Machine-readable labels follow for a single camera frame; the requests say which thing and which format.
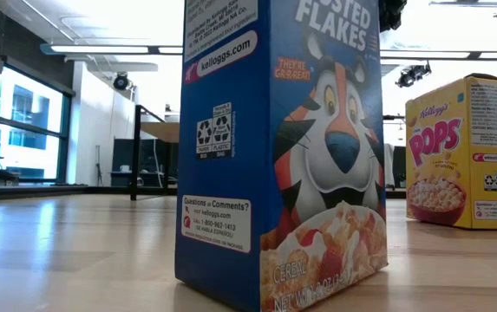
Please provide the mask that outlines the black track spotlight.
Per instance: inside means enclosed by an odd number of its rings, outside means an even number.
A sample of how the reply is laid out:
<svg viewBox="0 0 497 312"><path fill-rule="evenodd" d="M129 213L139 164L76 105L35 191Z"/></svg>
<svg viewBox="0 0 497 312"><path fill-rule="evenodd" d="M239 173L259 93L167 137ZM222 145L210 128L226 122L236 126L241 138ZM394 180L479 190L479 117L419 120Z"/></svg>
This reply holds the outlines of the black track spotlight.
<svg viewBox="0 0 497 312"><path fill-rule="evenodd" d="M409 88L413 86L417 81L421 80L424 76L432 73L429 62L425 65L411 65L404 68L400 77L396 81L396 85L399 88Z"/></svg>

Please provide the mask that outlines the dark cabinet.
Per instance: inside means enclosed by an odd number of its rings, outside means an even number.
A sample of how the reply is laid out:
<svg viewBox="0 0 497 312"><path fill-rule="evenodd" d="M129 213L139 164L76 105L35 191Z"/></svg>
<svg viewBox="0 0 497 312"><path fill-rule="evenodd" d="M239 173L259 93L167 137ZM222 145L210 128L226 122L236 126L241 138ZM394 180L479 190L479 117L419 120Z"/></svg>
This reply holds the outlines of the dark cabinet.
<svg viewBox="0 0 497 312"><path fill-rule="evenodd" d="M168 179L170 187L177 185L178 143L141 139L139 147L138 185L162 187ZM111 186L129 186L133 168L133 139L114 139Z"/></svg>

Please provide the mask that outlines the ceiling track light fixture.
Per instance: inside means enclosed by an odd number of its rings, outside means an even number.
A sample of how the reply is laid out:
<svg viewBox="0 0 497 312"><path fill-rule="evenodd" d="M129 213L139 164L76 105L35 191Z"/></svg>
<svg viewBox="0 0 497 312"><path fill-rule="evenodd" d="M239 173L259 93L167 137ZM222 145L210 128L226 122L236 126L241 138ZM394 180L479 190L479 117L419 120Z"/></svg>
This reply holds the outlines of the ceiling track light fixture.
<svg viewBox="0 0 497 312"><path fill-rule="evenodd" d="M474 8L474 9L494 9L494 17L497 17L497 0L430 0L429 5Z"/></svg>

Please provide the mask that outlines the blue Frosted Flakes cereal box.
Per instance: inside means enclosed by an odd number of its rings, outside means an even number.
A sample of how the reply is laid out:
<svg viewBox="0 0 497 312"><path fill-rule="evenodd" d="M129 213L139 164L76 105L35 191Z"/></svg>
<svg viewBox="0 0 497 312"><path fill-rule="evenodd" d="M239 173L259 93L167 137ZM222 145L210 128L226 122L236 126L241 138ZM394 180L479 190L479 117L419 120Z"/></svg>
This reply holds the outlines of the blue Frosted Flakes cereal box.
<svg viewBox="0 0 497 312"><path fill-rule="evenodd" d="M176 277L297 312L388 263L382 0L186 0Z"/></svg>

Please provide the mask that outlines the round black ceiling fixture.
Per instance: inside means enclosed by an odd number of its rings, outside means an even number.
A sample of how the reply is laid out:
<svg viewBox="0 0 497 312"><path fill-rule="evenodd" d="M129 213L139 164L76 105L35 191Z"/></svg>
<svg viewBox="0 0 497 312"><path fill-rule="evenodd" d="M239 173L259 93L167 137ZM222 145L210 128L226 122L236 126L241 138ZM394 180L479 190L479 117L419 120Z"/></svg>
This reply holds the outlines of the round black ceiling fixture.
<svg viewBox="0 0 497 312"><path fill-rule="evenodd" d="M130 85L130 80L128 79L128 74L126 72L119 72L114 78L113 86L117 90L128 90Z"/></svg>

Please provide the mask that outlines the wooden shelf black metal frame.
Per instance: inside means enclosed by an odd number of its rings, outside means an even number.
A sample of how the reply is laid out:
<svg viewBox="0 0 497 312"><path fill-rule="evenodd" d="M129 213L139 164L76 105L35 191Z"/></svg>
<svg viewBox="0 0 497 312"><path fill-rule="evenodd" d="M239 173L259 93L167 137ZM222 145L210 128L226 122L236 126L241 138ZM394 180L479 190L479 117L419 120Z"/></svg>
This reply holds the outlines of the wooden shelf black metal frame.
<svg viewBox="0 0 497 312"><path fill-rule="evenodd" d="M179 142L180 124L177 122L166 122L158 115L149 111L146 107L136 104L134 106L134 131L133 131L133 164L131 172L131 181L129 197L131 201L136 201L137 196L142 194L138 184L140 177L140 147L141 132L147 133L157 140L165 143L166 159L164 162L164 179L160 183L160 189L153 192L147 192L148 195L171 195L169 191L170 168L173 154L173 144Z"/></svg>

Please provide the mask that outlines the long ceiling light strip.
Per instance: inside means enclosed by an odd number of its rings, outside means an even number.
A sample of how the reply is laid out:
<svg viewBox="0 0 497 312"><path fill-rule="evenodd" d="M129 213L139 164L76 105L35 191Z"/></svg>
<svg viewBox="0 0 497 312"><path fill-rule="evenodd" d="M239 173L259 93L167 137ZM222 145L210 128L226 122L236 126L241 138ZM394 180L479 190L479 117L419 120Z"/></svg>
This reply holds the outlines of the long ceiling light strip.
<svg viewBox="0 0 497 312"><path fill-rule="evenodd" d="M181 55L180 46L143 45L40 45L45 55ZM497 62L497 51L434 51L386 49L380 52L385 60L470 60Z"/></svg>

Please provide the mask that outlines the black aluminium table frame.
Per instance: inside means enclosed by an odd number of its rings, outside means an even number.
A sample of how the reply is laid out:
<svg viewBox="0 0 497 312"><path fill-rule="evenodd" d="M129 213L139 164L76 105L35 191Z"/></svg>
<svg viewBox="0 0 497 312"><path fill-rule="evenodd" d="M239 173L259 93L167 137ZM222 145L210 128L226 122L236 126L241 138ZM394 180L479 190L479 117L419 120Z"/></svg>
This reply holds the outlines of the black aluminium table frame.
<svg viewBox="0 0 497 312"><path fill-rule="evenodd" d="M82 194L109 194L128 195L130 190L127 187L99 187L85 185L25 185L25 186L0 186L0 200L18 198L47 198L66 195ZM160 188L139 187L136 196L175 196L177 190L169 188L167 191ZM406 199L406 192L403 189L386 191L387 199Z"/></svg>

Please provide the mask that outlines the large window with dark frame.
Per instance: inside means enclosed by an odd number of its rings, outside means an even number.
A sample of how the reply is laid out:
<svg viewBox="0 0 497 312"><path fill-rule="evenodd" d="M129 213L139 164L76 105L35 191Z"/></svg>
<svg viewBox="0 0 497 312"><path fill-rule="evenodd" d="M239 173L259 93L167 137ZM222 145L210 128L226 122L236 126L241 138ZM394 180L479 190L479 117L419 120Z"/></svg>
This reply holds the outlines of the large window with dark frame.
<svg viewBox="0 0 497 312"><path fill-rule="evenodd" d="M0 170L23 183L66 178L70 97L25 73L0 72Z"/></svg>

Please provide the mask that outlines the yellow Corn Pops cereal box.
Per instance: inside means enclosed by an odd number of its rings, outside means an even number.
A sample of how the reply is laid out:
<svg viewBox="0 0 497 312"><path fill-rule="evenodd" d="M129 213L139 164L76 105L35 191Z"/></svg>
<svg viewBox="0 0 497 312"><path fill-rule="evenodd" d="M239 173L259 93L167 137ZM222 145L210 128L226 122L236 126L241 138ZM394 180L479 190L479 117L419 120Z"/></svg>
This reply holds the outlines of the yellow Corn Pops cereal box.
<svg viewBox="0 0 497 312"><path fill-rule="evenodd" d="M471 74L406 104L407 216L497 230L497 77Z"/></svg>

